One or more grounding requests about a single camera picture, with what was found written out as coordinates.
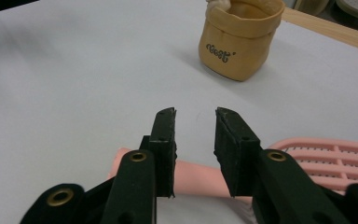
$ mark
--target brass screw insert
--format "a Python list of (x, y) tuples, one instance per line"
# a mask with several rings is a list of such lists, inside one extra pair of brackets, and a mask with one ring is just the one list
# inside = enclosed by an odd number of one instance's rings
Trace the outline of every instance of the brass screw insert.
[(144, 161), (146, 160), (146, 154), (143, 152), (137, 152), (131, 155), (130, 157), (131, 161)]
[(71, 189), (57, 189), (48, 196), (48, 205), (55, 207), (63, 205), (74, 197), (74, 191)]
[(281, 152), (269, 152), (267, 156), (273, 161), (286, 161), (286, 157)]

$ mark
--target small tan bag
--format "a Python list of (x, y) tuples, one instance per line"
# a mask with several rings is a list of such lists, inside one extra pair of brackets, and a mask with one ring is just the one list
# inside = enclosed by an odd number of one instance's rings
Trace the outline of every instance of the small tan bag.
[(282, 0), (231, 0), (225, 11), (212, 7), (200, 39), (205, 65), (222, 76), (244, 81), (264, 63), (281, 23)]

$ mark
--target white table surface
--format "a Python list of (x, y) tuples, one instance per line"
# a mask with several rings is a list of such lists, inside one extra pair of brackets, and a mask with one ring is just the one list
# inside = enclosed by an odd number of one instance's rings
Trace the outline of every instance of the white table surface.
[[(358, 49), (283, 21), (246, 82), (200, 62), (206, 3), (44, 0), (0, 12), (0, 223), (46, 189), (106, 179), (155, 114), (177, 109), (180, 160), (218, 167), (214, 111), (241, 114), (262, 147), (288, 137), (358, 141)], [(158, 223), (243, 223), (228, 200), (158, 199)]]

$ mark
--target pink plastic object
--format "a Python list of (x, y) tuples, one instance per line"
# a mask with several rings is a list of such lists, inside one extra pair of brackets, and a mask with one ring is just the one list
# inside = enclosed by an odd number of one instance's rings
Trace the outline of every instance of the pink plastic object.
[[(113, 160), (113, 166), (108, 178), (117, 174), (121, 158), (129, 151), (129, 149), (124, 147), (118, 150), (118, 153)], [(220, 169), (179, 160), (176, 161), (175, 165), (173, 191), (179, 194), (229, 197), (226, 181), (222, 176)], [(236, 197), (236, 199), (247, 203), (251, 201), (251, 197)]]
[[(358, 183), (358, 143), (332, 139), (290, 138), (269, 148), (284, 150), (294, 157), (317, 184), (342, 193), (351, 183)], [(121, 148), (113, 162), (109, 178), (117, 173), (122, 156), (130, 151)], [(176, 161), (174, 191), (212, 197), (229, 197), (220, 169), (186, 161)], [(250, 197), (236, 197), (250, 202)]]
[(358, 143), (336, 139), (289, 138), (269, 148), (289, 153), (317, 184), (343, 193), (358, 183)]

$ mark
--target tan fabric pouch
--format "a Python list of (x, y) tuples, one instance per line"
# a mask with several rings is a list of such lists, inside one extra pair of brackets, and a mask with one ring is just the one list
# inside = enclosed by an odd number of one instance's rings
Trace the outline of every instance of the tan fabric pouch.
[(200, 59), (225, 77), (244, 81), (264, 63), (281, 23), (282, 0), (231, 0), (231, 8), (207, 10)]

